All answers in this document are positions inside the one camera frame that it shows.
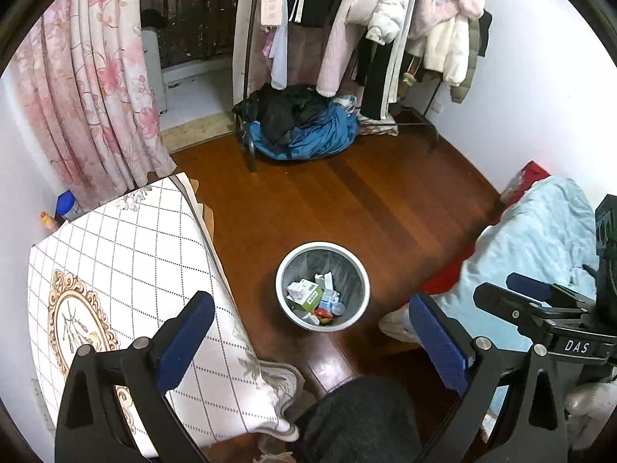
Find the blue capped bottle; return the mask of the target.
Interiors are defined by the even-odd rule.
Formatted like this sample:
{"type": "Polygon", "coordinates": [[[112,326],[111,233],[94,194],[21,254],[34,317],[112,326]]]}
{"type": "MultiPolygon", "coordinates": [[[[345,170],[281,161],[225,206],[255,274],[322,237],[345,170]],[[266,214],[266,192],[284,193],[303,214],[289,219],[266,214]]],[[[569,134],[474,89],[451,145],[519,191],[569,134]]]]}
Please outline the blue capped bottle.
{"type": "Polygon", "coordinates": [[[78,204],[73,193],[66,190],[56,199],[56,215],[65,221],[74,221],[84,214],[84,209],[78,204]]]}

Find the white round trash bin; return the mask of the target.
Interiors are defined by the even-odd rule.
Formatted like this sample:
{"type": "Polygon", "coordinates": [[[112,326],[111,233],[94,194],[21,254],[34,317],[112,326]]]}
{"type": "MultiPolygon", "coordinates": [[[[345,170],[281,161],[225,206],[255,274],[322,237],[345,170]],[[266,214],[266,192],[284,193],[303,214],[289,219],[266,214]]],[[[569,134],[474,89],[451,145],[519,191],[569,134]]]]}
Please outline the white round trash bin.
{"type": "Polygon", "coordinates": [[[371,293],[368,273],[359,258],[335,243],[325,242],[305,243],[288,253],[277,269],[275,289],[285,315],[299,327],[317,332],[342,331],[356,324],[368,307],[371,293]],[[317,307],[332,313],[332,322],[320,325],[313,311],[303,311],[288,299],[287,287],[301,279],[316,282],[323,289],[317,307]]]}

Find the green paper card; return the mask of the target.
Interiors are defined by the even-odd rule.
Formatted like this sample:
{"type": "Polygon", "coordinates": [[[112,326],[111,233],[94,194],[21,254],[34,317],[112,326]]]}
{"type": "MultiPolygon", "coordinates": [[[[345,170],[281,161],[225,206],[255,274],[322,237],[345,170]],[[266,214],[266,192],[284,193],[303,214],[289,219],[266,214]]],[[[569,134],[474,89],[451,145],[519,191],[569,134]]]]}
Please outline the green paper card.
{"type": "Polygon", "coordinates": [[[299,305],[303,311],[314,311],[323,296],[323,289],[316,283],[306,286],[301,293],[299,305]]]}

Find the light blue duvet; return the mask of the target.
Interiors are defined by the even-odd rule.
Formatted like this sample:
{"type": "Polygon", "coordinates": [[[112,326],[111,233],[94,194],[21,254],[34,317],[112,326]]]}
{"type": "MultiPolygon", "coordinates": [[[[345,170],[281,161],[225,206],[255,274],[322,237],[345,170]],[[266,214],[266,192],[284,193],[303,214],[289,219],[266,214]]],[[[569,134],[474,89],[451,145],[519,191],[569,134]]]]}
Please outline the light blue duvet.
{"type": "Polygon", "coordinates": [[[552,176],[535,182],[498,224],[482,232],[459,281],[435,300],[473,338],[487,336],[500,349],[525,352],[530,339],[513,324],[481,311],[473,300],[476,287],[483,282],[504,287],[509,274],[519,273],[594,300],[596,282],[585,265],[599,267],[594,210],[573,180],[552,176]]]}

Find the pink hanging coat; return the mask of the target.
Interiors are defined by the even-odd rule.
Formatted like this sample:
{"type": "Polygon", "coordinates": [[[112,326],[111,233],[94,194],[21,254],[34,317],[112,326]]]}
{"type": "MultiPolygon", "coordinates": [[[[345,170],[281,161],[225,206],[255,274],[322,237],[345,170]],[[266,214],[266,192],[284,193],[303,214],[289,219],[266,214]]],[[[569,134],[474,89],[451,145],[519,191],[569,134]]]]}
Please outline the pink hanging coat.
{"type": "Polygon", "coordinates": [[[316,85],[324,97],[334,97],[339,91],[352,52],[363,35],[363,26],[346,22],[353,2],[342,0],[332,22],[316,85]]]}

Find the black clothes pile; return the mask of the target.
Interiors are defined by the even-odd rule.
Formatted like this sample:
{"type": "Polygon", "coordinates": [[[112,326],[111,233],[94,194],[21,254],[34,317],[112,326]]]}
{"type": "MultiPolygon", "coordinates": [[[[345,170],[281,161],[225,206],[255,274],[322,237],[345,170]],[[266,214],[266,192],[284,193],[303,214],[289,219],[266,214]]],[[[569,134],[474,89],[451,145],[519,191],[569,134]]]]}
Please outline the black clothes pile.
{"type": "Polygon", "coordinates": [[[295,128],[313,123],[327,110],[330,99],[312,85],[292,85],[283,90],[269,83],[254,91],[232,108],[242,121],[258,122],[261,133],[275,145],[288,145],[295,128]]]}

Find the dark trouser knee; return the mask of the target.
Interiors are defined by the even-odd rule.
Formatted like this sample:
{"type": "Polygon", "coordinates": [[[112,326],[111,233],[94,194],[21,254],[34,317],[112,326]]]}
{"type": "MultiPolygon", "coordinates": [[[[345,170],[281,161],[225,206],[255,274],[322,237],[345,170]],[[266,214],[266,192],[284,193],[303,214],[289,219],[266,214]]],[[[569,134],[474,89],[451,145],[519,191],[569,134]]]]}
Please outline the dark trouser knee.
{"type": "Polygon", "coordinates": [[[297,420],[298,462],[413,462],[423,450],[412,400],[391,379],[347,382],[297,420]]]}

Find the black clothes rack frame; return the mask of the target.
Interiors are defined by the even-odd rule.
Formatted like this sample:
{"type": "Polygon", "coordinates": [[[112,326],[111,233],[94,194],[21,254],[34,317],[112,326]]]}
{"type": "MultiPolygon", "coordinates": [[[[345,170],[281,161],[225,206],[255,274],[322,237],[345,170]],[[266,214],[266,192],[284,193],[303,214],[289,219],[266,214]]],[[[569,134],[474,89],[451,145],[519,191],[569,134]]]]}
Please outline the black clothes rack frame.
{"type": "MultiPolygon", "coordinates": [[[[251,61],[253,59],[253,41],[255,31],[255,21],[257,14],[257,0],[238,0],[238,8],[236,9],[236,20],[234,27],[234,43],[232,53],[232,95],[233,103],[239,103],[246,100],[251,94],[251,61]]],[[[439,140],[439,133],[435,124],[431,122],[426,113],[420,114],[415,108],[401,108],[401,113],[408,113],[412,121],[394,122],[393,127],[419,127],[431,128],[434,133],[434,141],[432,149],[436,146],[439,140]]],[[[235,136],[241,149],[244,151],[244,157],[249,172],[256,170],[255,146],[252,136],[249,132],[249,122],[241,118],[241,115],[235,116],[235,136]]]]}

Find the white carton box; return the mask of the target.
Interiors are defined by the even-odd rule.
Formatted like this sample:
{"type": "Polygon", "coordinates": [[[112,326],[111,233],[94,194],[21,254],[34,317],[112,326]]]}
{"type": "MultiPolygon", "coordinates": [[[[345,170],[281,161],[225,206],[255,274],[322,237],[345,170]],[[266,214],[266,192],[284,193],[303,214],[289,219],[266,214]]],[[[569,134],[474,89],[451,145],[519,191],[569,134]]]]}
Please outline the white carton box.
{"type": "Polygon", "coordinates": [[[310,281],[310,280],[307,280],[307,279],[301,279],[300,281],[292,282],[287,287],[287,292],[288,292],[287,297],[288,297],[288,299],[291,300],[292,302],[294,302],[295,304],[299,305],[302,290],[306,286],[309,286],[312,283],[316,283],[316,282],[313,282],[313,281],[310,281]]]}

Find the red small box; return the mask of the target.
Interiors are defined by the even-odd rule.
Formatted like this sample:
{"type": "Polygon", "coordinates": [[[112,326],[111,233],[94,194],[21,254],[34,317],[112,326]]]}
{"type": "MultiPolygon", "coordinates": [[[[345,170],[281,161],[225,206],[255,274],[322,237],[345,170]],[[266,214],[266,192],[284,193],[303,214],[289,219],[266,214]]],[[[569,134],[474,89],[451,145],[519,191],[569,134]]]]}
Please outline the red small box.
{"type": "Polygon", "coordinates": [[[320,325],[326,325],[332,322],[334,315],[324,308],[317,307],[313,311],[313,315],[318,319],[320,325]]]}

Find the white air purifier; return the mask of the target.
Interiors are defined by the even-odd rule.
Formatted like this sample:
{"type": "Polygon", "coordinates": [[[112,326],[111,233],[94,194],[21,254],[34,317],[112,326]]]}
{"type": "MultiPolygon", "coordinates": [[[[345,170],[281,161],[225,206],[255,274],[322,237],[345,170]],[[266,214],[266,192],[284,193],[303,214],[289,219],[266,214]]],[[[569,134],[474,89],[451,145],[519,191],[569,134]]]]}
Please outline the white air purifier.
{"type": "Polygon", "coordinates": [[[163,114],[167,111],[167,101],[161,68],[158,35],[154,28],[142,28],[141,37],[148,82],[154,91],[158,113],[163,114]]]}

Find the pink floral curtain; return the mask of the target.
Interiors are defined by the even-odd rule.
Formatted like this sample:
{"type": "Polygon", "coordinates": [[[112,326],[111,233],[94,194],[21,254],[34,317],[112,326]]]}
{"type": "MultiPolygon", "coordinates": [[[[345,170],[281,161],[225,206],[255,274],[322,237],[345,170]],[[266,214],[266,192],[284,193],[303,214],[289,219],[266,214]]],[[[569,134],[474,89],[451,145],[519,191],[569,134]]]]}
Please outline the pink floral curtain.
{"type": "Polygon", "coordinates": [[[54,0],[9,67],[35,138],[83,209],[175,170],[148,82],[139,0],[54,0]]]}

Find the white patterned tablecloth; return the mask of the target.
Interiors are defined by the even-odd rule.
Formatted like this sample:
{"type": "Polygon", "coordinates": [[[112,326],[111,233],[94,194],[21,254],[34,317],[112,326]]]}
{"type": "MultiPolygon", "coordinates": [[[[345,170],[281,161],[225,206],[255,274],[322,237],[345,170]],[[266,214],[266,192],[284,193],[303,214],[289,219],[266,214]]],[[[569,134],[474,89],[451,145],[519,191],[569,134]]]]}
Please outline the white patterned tablecloth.
{"type": "Polygon", "coordinates": [[[296,440],[287,411],[303,378],[254,351],[185,174],[100,206],[31,248],[28,327],[41,407],[59,414],[79,347],[112,351],[152,336],[198,291],[212,296],[214,319],[166,395],[188,434],[201,447],[248,433],[296,440]]]}

